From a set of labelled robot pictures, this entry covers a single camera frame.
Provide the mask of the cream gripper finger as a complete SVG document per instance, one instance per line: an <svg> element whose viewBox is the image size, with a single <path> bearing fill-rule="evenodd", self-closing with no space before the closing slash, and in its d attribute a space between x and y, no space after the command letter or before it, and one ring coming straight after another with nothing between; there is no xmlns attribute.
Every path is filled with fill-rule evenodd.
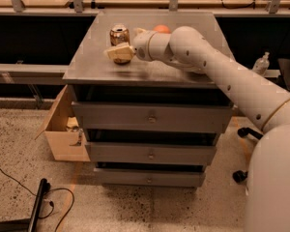
<svg viewBox="0 0 290 232"><path fill-rule="evenodd" d="M108 48L104 54L114 62L129 62L134 56L134 50L129 43L119 43Z"/></svg>

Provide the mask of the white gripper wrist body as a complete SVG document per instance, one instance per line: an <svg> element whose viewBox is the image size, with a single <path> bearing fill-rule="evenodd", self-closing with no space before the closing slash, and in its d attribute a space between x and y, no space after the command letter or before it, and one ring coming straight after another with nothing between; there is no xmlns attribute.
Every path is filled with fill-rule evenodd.
<svg viewBox="0 0 290 232"><path fill-rule="evenodd" d="M146 30L143 28L134 29L134 38L132 40L132 46L134 48L135 55L138 59L143 61L152 61L150 56L149 46L150 40L156 34L156 31Z"/></svg>

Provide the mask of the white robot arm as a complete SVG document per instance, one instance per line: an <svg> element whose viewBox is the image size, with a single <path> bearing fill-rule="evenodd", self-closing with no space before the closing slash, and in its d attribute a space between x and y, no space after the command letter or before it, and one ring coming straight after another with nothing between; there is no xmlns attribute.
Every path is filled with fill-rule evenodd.
<svg viewBox="0 0 290 232"><path fill-rule="evenodd" d="M137 29L132 43L105 51L111 59L162 61L202 71L263 132L246 181L244 232L290 232L290 92L213 48L195 29L170 34Z"/></svg>

